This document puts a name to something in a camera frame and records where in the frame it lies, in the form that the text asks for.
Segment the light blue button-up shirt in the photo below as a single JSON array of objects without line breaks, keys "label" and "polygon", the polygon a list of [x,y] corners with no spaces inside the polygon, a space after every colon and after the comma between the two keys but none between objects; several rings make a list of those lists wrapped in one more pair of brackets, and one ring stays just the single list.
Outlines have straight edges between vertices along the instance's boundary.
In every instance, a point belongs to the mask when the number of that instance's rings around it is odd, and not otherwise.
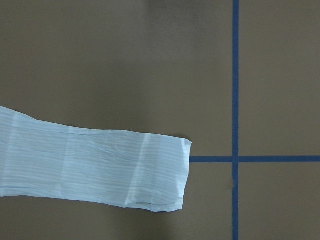
[{"label": "light blue button-up shirt", "polygon": [[0,109],[0,195],[181,210],[192,143],[185,138],[100,130]]}]

